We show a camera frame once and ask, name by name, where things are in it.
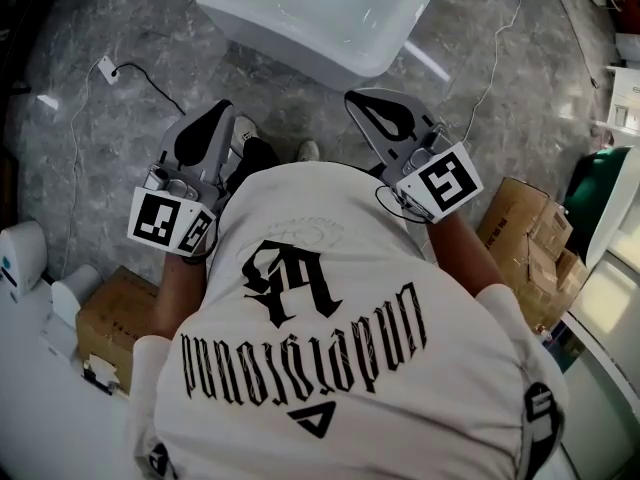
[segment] black letter a logo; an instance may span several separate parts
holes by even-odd
[[[324,404],[314,405],[313,407],[305,407],[304,409],[291,411],[287,414],[303,429],[308,430],[318,439],[322,439],[327,433],[327,430],[329,430],[329,424],[331,423],[331,418],[333,418],[333,412],[335,410],[335,402],[326,402]],[[317,423],[311,421],[311,418],[314,416],[320,416],[320,421]]]

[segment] marble floor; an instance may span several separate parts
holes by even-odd
[[[461,139],[489,82],[494,32],[519,0],[432,0],[391,68],[371,83],[420,97]],[[499,38],[493,88],[467,141],[485,192],[465,208],[477,224],[503,176],[562,199],[577,159],[600,146],[590,120],[603,119],[616,60],[613,26],[589,0],[564,0],[585,50],[595,90],[559,0],[522,0]],[[424,62],[424,55],[431,59]],[[70,120],[93,62],[135,61],[189,110],[222,97],[258,123],[283,161],[314,139],[324,159],[369,167],[376,158],[351,123],[342,95],[272,59],[227,41],[194,0],[57,0],[28,62],[31,95],[13,99],[6,147],[20,162],[19,212],[43,226],[49,273],[64,262],[73,194]],[[162,254],[126,238],[133,188],[143,180],[165,130],[178,118],[135,71],[109,86],[95,70],[75,121],[80,142],[77,205],[68,272],[81,263],[109,275],[123,264],[158,282]],[[420,245],[423,227],[411,229]]]

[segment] white basin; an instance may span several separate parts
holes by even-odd
[[[384,73],[429,0],[196,0],[229,39],[337,90]]]

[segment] person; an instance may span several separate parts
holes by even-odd
[[[463,218],[427,226],[432,265],[375,199],[376,178],[319,162],[314,143],[279,165],[243,117],[234,134],[243,159],[209,279],[204,264],[168,254],[154,331],[135,344],[140,468],[515,478],[529,373],[559,408],[566,387]]]

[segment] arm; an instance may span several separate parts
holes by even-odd
[[[204,262],[187,265],[181,256],[167,254],[154,311],[153,333],[169,340],[189,316],[200,309],[207,289]]]
[[[487,286],[505,284],[491,254],[458,212],[427,229],[438,266],[473,297]]]

